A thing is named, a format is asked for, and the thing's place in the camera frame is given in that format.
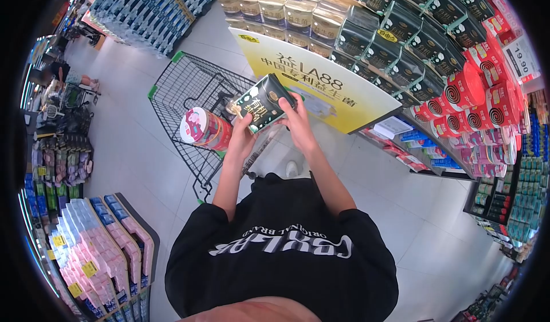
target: shopping cart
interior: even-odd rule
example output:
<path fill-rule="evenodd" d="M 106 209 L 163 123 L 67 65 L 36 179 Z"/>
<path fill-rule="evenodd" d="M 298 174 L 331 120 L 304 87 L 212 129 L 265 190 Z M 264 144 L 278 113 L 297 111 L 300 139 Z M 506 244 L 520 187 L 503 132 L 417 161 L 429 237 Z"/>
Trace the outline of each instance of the shopping cart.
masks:
<path fill-rule="evenodd" d="M 193 191 L 197 199 L 206 201 L 210 195 L 212 178 L 221 168 L 224 154 L 184 143 L 179 134 L 183 115 L 190 108 L 202 107 L 229 121 L 227 103 L 254 84 L 248 78 L 179 51 L 149 91 L 148 98 L 158 119 L 195 177 Z"/>

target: yellow price tag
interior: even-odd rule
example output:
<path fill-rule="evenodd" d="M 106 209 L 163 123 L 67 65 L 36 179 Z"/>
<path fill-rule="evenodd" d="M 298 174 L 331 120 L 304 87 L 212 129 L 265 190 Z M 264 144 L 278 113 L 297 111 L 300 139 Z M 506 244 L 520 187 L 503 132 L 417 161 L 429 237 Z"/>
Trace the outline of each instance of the yellow price tag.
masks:
<path fill-rule="evenodd" d="M 65 242 L 65 238 L 63 236 L 54 236 L 53 237 L 53 245 L 56 247 L 65 246 L 67 243 Z"/>
<path fill-rule="evenodd" d="M 84 266 L 82 266 L 82 272 L 84 272 L 87 278 L 90 278 L 95 273 L 97 273 L 97 266 L 93 263 L 92 260 L 90 260 L 86 264 L 84 264 Z"/>
<path fill-rule="evenodd" d="M 389 40 L 392 43 L 397 43 L 397 37 L 393 35 L 392 32 L 386 31 L 386 30 L 377 30 L 379 35 L 384 37 L 384 39 Z"/>
<path fill-rule="evenodd" d="M 242 39 L 244 40 L 247 40 L 251 43 L 260 43 L 260 41 L 258 39 L 256 39 L 255 37 L 251 37 L 251 36 L 247 36 L 245 34 L 239 34 L 239 37 L 241 37 Z"/>
<path fill-rule="evenodd" d="M 80 288 L 80 285 L 77 282 L 69 285 L 67 288 L 69 289 L 70 293 L 74 298 L 77 298 L 78 296 L 84 293 L 84 291 L 82 291 L 82 289 Z"/>

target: black t-shirt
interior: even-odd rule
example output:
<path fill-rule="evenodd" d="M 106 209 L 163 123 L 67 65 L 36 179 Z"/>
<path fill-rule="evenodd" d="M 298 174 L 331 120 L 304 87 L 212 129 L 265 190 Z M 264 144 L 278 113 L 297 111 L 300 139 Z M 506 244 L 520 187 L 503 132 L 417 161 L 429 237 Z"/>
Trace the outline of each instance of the black t-shirt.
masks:
<path fill-rule="evenodd" d="M 257 178 L 228 222 L 201 204 L 175 240 L 166 293 L 183 318 L 263 296 L 293 299 L 323 322 L 383 321 L 397 304 L 395 261 L 358 209 L 330 215 L 315 182 Z"/>
<path fill-rule="evenodd" d="M 70 66 L 67 64 L 67 63 L 59 63 L 59 62 L 54 62 L 54 63 L 51 63 L 48 67 L 52 74 L 53 74 L 53 77 L 56 78 L 56 80 L 59 81 L 59 68 L 61 68 L 61 70 L 63 70 L 63 82 L 65 82 L 66 78 L 67 78 L 67 74 L 69 73 L 69 70 L 70 70 Z"/>

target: hand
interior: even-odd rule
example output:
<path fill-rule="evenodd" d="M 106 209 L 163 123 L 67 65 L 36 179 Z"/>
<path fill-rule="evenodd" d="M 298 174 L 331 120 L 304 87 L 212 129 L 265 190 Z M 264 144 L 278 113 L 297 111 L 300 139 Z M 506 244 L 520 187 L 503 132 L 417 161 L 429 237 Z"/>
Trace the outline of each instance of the hand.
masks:
<path fill-rule="evenodd" d="M 285 98 L 279 99 L 279 107 L 286 113 L 288 119 L 279 119 L 275 124 L 282 124 L 289 128 L 294 145 L 304 154 L 309 155 L 319 147 L 311 131 L 307 111 L 299 94 L 288 92 L 296 99 L 296 111 L 292 109 Z"/>
<path fill-rule="evenodd" d="M 233 134 L 231 135 L 225 158 L 244 162 L 248 155 L 250 155 L 258 134 L 252 135 L 250 130 L 248 130 L 248 126 L 252 121 L 251 113 L 247 113 L 242 119 L 239 117 L 236 118 L 237 120 L 233 127 Z"/>

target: tiled floor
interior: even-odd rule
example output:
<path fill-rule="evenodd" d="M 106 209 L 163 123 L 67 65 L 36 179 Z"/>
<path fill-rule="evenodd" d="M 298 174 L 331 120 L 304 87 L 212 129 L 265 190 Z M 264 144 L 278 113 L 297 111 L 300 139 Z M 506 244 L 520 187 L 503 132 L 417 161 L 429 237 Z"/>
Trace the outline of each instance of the tiled floor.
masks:
<path fill-rule="evenodd" d="M 147 99 L 169 59 L 110 40 L 96 51 L 83 40 L 71 44 L 66 60 L 99 78 L 103 91 L 93 107 L 90 139 L 95 168 L 85 193 L 92 197 L 121 192 L 155 228 L 161 248 L 151 320 L 174 321 L 178 317 L 164 293 L 164 270 L 172 243 L 197 202 L 190 172 Z M 181 49 L 253 77 L 217 5 L 197 21 Z M 406 167 L 361 138 L 315 120 L 312 124 L 330 164 L 358 207 L 376 222 L 394 255 L 400 294 L 388 321 L 448 321 L 509 271 L 512 264 L 500 254 L 498 244 L 461 212 L 466 183 L 409 174 Z M 288 160 L 301 164 L 303 156 L 284 129 L 253 169 L 281 174 Z M 240 198 L 250 192 L 250 184 L 248 178 L 242 180 Z"/>

